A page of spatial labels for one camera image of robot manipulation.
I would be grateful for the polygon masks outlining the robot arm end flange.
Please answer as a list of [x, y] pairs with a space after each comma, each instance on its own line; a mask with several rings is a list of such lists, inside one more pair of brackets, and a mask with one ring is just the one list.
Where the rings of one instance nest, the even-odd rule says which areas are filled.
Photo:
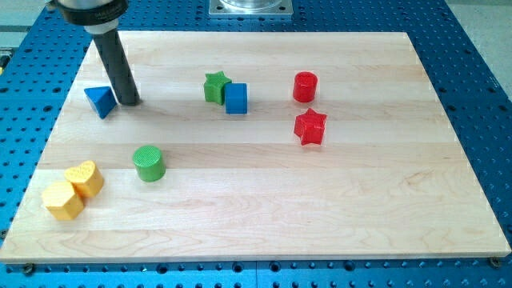
[[118, 27], [129, 4], [127, 0], [48, 0], [46, 6], [58, 10], [68, 23], [99, 35]]

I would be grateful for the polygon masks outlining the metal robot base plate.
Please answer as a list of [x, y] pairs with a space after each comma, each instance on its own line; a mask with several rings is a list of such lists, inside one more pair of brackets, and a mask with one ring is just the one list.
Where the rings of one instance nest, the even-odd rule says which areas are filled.
[[292, 0], [209, 0], [210, 15], [292, 15]]

